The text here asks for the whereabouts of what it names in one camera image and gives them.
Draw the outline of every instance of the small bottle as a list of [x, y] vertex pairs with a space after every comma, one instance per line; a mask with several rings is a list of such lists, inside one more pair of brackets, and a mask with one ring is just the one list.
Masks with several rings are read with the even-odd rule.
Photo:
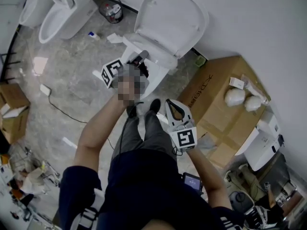
[[88, 35], [89, 35], [90, 37], [94, 38], [95, 40], [99, 40], [99, 39], [100, 39], [100, 36], [98, 36], [96, 33], [89, 32]]

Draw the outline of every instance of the dark shirt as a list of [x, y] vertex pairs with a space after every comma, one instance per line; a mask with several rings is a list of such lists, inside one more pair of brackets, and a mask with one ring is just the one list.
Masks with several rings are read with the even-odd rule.
[[[97, 172], [82, 166], [65, 170], [60, 186], [59, 214], [64, 230], [94, 201], [101, 189]], [[244, 216], [225, 207], [211, 208], [183, 183], [177, 163], [167, 154], [138, 149], [111, 162], [98, 230], [142, 229], [160, 219], [175, 229], [241, 229]]]
[[283, 209], [280, 208], [278, 204], [270, 208], [269, 197], [267, 195], [259, 199], [255, 205], [262, 206], [269, 210], [267, 224], [274, 224], [283, 220]]

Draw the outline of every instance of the white stripe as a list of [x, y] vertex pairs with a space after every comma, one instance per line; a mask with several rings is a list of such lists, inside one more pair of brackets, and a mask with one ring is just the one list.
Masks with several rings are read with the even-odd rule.
[[66, 137], [63, 137], [62, 139], [66, 144], [70, 145], [71, 147], [73, 148], [76, 148], [77, 149], [77, 145], [72, 143], [70, 140], [68, 140]]

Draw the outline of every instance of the foot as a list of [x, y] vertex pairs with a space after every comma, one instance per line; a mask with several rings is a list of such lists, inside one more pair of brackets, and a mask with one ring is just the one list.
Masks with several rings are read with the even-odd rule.
[[134, 105], [130, 105], [126, 108], [126, 112], [129, 116], [129, 118], [133, 118], [133, 117], [136, 117], [137, 116], [137, 113], [136, 113], [136, 106]]
[[156, 114], [159, 112], [161, 107], [161, 101], [159, 99], [154, 99], [150, 104], [149, 111], [154, 111]]
[[241, 164], [241, 165], [239, 166], [239, 170], [242, 170], [243, 167], [245, 167], [245, 166], [248, 168], [248, 163]]
[[225, 175], [225, 177], [224, 177], [224, 181], [225, 181], [225, 182], [231, 182], [231, 178], [230, 178], [230, 175], [229, 175], [230, 172], [231, 172], [231, 171], [227, 171], [227, 172], [226, 172], [226, 175]]

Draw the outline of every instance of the marble floor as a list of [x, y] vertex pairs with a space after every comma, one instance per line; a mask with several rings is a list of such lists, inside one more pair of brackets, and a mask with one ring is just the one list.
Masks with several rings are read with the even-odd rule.
[[[11, 69], [7, 70], [7, 77], [15, 77], [11, 82], [20, 84], [31, 102], [31, 108], [26, 136], [12, 147], [11, 152], [19, 150], [21, 153], [20, 146], [26, 146], [39, 159], [49, 161], [61, 174], [71, 165], [76, 149], [62, 139], [66, 137], [77, 144], [85, 124], [70, 119], [51, 106], [39, 86], [42, 83], [52, 89], [50, 101], [58, 108], [78, 120], [87, 122], [112, 96], [112, 92], [92, 71], [100, 71], [103, 64], [120, 57], [125, 49], [124, 44], [111, 44], [106, 37], [112, 33], [132, 33], [136, 16], [134, 12], [124, 9], [123, 20], [118, 24], [110, 24], [97, 11], [72, 39], [54, 39], [46, 44], [41, 44], [38, 40], [39, 28], [21, 28], [13, 47], [17, 54], [12, 60], [22, 62], [12, 65]], [[101, 39], [94, 40], [89, 37], [90, 31], [96, 32]], [[140, 115], [148, 110], [154, 98], [158, 97], [162, 102], [166, 98], [177, 98], [198, 69], [193, 65], [196, 57], [190, 51], [179, 60], [178, 71], [167, 75], [157, 89], [144, 100], [145, 103], [138, 109]], [[124, 113], [109, 136], [113, 146], [121, 134], [126, 117]], [[142, 118], [139, 131], [143, 137]], [[103, 189], [107, 186], [112, 152], [107, 142], [100, 153], [99, 177]], [[197, 175], [186, 154], [178, 157], [178, 167], [181, 173]], [[41, 196], [38, 210], [52, 218], [57, 210], [58, 196], [58, 188], [51, 187], [47, 195]]]

